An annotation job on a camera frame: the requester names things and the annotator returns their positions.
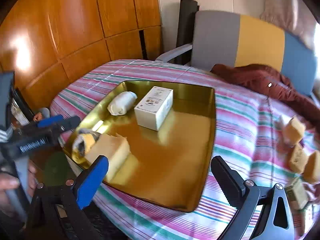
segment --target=wrapped white roll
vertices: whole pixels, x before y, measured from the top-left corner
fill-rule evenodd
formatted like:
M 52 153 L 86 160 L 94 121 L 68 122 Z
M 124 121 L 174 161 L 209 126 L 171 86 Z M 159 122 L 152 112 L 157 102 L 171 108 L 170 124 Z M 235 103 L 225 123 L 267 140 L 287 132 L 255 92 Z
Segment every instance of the wrapped white roll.
M 137 95 L 133 92 L 122 92 L 108 105 L 108 111 L 112 115 L 124 115 L 133 106 L 137 98 Z

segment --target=bolt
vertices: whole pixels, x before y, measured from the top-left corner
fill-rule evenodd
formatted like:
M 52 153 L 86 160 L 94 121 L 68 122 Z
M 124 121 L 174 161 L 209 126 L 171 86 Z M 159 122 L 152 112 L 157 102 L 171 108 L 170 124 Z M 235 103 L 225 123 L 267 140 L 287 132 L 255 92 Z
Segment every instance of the bolt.
M 74 184 L 74 180 L 73 179 L 68 179 L 67 181 L 66 181 L 66 185 L 67 186 L 72 186 L 73 184 Z
M 276 188 L 279 189 L 279 190 L 281 190 L 281 189 L 283 189 L 283 186 L 282 186 L 281 184 L 277 183 L 277 184 L 276 184 Z
M 43 188 L 43 186 L 44 186 L 43 183 L 39 183 L 39 184 L 37 185 L 37 188 L 40 189 L 40 188 Z
M 246 180 L 246 181 L 245 181 L 245 184 L 246 184 L 248 187 L 254 186 L 254 182 L 253 182 L 251 179 Z

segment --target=color-block chair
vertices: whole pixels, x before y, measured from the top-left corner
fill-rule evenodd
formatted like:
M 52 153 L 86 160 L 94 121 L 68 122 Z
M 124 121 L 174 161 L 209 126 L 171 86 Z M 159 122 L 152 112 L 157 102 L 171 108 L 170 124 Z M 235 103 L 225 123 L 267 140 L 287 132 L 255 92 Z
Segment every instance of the color-block chair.
M 190 66 L 210 71 L 228 66 L 270 65 L 291 79 L 296 90 L 311 95 L 317 60 L 298 38 L 262 20 L 223 11 L 196 13 L 193 43 L 170 50 L 157 60 L 169 60 L 192 49 Z

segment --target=maroon jacket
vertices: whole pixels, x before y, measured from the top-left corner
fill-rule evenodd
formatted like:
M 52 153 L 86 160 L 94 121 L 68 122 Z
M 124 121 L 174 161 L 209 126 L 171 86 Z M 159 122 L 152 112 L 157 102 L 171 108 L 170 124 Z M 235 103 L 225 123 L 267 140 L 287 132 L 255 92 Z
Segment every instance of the maroon jacket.
M 212 73 L 230 84 L 277 99 L 311 122 L 320 133 L 320 110 L 310 98 L 298 93 L 290 79 L 270 66 L 251 64 L 231 68 L 222 64 L 213 66 Z

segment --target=gold tray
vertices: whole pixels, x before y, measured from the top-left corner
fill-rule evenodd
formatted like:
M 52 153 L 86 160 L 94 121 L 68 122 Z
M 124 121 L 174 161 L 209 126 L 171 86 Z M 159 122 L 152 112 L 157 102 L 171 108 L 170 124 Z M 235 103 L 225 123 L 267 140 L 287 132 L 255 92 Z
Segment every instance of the gold tray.
M 139 126 L 134 110 L 112 116 L 111 100 L 123 91 L 137 96 L 136 104 L 153 87 L 173 89 L 173 106 L 159 132 Z M 82 168 L 84 158 L 72 156 L 71 147 L 80 128 L 126 137 L 131 153 L 115 176 L 104 183 L 126 194 L 169 209 L 192 212 L 198 206 L 212 155 L 215 137 L 214 89 L 198 85 L 124 81 L 83 119 L 65 144 L 65 153 Z

